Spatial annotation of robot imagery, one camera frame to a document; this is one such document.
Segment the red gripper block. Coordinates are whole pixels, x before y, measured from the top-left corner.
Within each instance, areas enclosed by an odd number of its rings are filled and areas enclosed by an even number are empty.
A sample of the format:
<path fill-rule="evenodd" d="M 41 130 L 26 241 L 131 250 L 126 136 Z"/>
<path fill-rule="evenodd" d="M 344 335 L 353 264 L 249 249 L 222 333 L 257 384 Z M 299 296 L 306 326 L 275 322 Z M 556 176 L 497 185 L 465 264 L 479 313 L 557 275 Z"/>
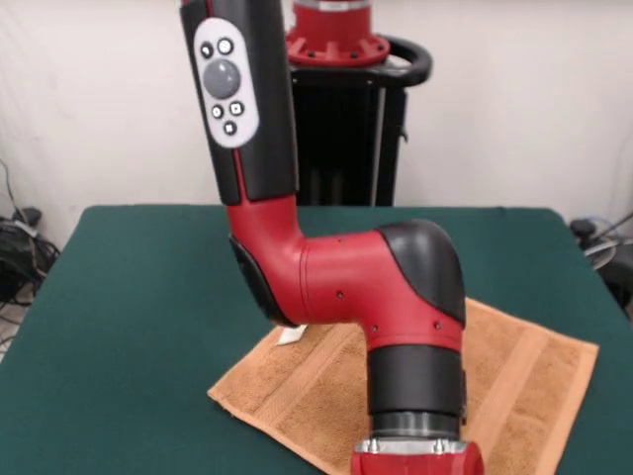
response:
<path fill-rule="evenodd" d="M 479 447 L 446 438 L 370 437 L 352 454 L 353 475 L 482 475 Z"/>

